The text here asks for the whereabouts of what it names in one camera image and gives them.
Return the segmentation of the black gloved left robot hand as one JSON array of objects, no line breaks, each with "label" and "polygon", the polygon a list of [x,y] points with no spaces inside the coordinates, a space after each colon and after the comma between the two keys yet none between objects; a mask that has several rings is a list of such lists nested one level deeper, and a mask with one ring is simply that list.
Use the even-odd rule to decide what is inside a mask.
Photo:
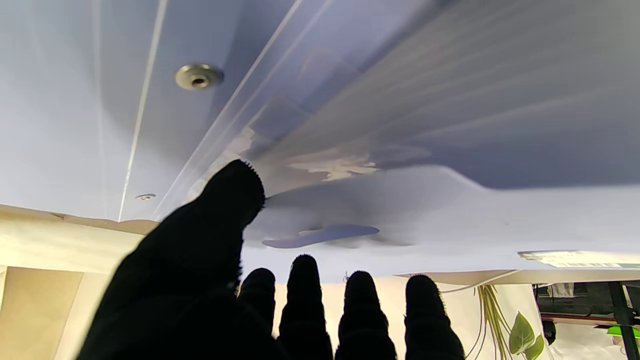
[{"label": "black gloved left robot hand", "polygon": [[244,280],[243,231],[266,202],[256,171],[229,162],[125,256],[94,313],[79,360],[395,360],[373,277],[356,271],[343,295],[338,346],[327,332],[318,265],[292,263],[278,335],[275,276]]}]

